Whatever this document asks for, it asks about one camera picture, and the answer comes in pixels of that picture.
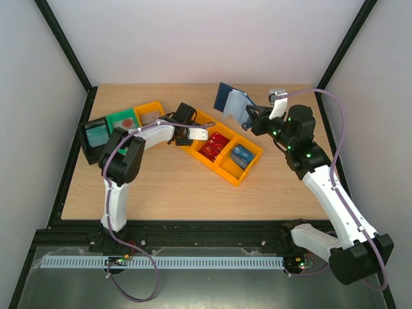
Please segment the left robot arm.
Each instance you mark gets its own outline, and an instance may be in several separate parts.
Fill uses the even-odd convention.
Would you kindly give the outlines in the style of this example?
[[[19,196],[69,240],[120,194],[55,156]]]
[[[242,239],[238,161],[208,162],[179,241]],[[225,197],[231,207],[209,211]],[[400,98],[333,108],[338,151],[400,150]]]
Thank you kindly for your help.
[[[98,161],[106,194],[100,221],[105,229],[119,232],[126,226],[129,186],[138,176],[145,150],[163,142],[191,145],[196,116],[192,106],[181,103],[175,112],[150,124],[113,130]]]

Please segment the yellow single storage bin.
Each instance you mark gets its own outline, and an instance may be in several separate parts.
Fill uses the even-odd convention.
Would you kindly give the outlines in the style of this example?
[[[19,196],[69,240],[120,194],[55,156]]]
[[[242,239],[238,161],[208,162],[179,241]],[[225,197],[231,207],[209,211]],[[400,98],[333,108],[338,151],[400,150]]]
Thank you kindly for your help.
[[[151,124],[161,116],[165,115],[163,106],[158,100],[135,106],[133,111],[138,120],[139,126]]]

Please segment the beige card stack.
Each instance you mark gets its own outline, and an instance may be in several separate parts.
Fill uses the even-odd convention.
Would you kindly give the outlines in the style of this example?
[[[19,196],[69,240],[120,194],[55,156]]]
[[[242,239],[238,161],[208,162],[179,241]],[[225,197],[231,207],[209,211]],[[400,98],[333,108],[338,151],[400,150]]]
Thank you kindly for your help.
[[[151,111],[148,113],[142,113],[140,115],[140,120],[143,126],[149,125],[156,121],[161,116],[159,110]]]

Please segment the blue card stack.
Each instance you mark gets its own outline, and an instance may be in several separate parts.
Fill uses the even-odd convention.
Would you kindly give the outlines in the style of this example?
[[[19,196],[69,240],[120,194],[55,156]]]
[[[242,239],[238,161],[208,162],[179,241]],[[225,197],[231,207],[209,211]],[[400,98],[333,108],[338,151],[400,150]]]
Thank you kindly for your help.
[[[255,157],[253,152],[241,144],[236,145],[230,153],[230,158],[243,170],[251,164]]]

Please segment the blue leather card holder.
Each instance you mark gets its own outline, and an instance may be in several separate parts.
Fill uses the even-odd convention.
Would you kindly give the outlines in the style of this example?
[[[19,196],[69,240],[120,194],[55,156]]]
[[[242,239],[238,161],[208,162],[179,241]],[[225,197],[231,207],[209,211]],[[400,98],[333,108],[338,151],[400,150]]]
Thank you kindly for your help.
[[[248,116],[247,105],[255,105],[251,98],[239,89],[220,82],[213,108],[222,113],[222,119],[232,117],[244,130]]]

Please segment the red card stack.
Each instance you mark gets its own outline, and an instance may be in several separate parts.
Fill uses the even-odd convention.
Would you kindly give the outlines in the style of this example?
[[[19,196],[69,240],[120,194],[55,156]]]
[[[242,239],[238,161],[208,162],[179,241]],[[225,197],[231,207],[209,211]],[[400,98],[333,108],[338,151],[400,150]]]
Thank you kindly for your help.
[[[214,162],[230,140],[219,132],[215,132],[198,151],[206,159]]]

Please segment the white red-dot card stack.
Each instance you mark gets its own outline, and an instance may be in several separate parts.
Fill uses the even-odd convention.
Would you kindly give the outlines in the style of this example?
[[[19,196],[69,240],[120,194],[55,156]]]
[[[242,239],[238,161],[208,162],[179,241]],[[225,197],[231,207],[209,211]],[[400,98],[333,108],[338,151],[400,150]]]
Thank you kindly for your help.
[[[113,128],[121,127],[125,130],[136,129],[136,122],[133,117],[126,117],[121,120],[117,120],[113,123]]]

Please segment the yellow triple storage bin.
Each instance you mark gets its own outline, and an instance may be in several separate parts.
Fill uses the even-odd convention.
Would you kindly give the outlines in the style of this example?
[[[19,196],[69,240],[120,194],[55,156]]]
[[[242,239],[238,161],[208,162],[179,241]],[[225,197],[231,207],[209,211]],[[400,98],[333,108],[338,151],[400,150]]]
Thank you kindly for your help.
[[[206,124],[208,122],[215,122],[216,124],[208,128],[209,137],[214,133],[219,133],[220,135],[227,138],[229,141],[221,149],[221,151],[216,155],[214,160],[211,157],[205,155],[205,152],[201,152],[204,145],[208,140],[195,140],[190,146],[180,146],[180,149],[185,151],[188,155],[197,159],[199,162],[207,166],[210,170],[214,171],[216,174],[220,175],[222,178],[226,179],[233,186],[238,187],[244,178],[250,172],[252,166],[260,159],[263,149],[244,136],[236,133],[225,124],[213,119],[211,116],[203,112],[202,110],[196,110],[195,122],[199,124]],[[243,169],[240,167],[233,159],[232,152],[237,146],[243,146],[247,151],[250,151],[254,157],[251,162]]]

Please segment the black aluminium frame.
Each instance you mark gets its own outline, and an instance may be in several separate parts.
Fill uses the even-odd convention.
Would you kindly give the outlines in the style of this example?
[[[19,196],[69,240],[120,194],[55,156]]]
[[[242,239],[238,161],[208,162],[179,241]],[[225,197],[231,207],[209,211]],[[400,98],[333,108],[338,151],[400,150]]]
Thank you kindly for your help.
[[[67,40],[53,10],[47,1],[36,0],[40,13],[49,26],[51,32],[62,48],[66,58],[73,67],[81,84],[87,92],[87,97],[80,116],[81,120],[87,120],[91,114],[98,88],[92,86],[86,76],[73,48]],[[373,8],[376,0],[363,2],[355,16],[344,39],[340,43],[333,59],[328,65],[319,86],[324,89],[331,81],[341,61],[360,32]],[[10,308],[17,308],[21,302],[24,286],[28,280],[29,267],[34,259],[34,251],[39,246],[51,245],[85,245],[86,234],[95,232],[98,222],[95,220],[68,220],[62,221],[61,214],[66,202],[68,190],[73,178],[77,156],[80,153],[80,135],[76,133],[69,151],[68,159],[62,174],[57,195],[51,209],[51,214],[45,229],[37,230],[32,244],[25,259],[19,280],[10,301]],[[226,245],[231,244],[234,239],[245,240],[256,236],[258,232],[277,234],[281,231],[283,222],[275,221],[133,221],[129,231],[132,235],[145,234],[149,236],[152,243],[170,243],[172,245],[187,243],[192,232],[195,237],[211,247],[223,236]]]

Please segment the teal card stack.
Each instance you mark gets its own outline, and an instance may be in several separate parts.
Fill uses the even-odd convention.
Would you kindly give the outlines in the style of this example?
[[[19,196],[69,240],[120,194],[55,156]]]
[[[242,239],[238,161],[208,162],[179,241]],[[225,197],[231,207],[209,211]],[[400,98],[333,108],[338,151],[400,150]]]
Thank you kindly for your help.
[[[98,147],[108,141],[108,132],[105,125],[95,126],[86,130],[86,137],[90,147]]]

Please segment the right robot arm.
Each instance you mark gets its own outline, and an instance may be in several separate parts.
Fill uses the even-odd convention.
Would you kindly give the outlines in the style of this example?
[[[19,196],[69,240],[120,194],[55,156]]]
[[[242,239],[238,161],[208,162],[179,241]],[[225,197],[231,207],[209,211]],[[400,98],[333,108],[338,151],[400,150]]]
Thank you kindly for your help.
[[[321,232],[305,220],[285,223],[281,246],[288,252],[305,248],[325,260],[336,279],[349,285],[383,270],[394,244],[380,235],[357,210],[324,150],[314,142],[316,120],[312,109],[294,105],[280,117],[270,108],[248,105],[251,131],[268,134],[284,148],[289,168],[311,190],[327,214],[336,233]]]

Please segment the black storage bin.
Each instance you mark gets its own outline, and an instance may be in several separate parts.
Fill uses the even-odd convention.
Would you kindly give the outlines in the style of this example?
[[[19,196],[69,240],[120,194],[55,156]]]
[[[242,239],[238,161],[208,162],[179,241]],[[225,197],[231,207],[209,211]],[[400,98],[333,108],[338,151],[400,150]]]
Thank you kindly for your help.
[[[79,124],[78,133],[81,148],[88,164],[97,163],[110,136],[106,117]]]

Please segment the green storage bin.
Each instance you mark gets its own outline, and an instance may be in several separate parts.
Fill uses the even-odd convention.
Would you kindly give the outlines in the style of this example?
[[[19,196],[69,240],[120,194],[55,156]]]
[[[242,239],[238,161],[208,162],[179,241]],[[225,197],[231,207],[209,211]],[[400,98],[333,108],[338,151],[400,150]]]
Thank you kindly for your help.
[[[117,127],[121,127],[127,131],[134,131],[141,126],[141,123],[132,108],[107,115],[106,120],[110,136],[113,130]]]

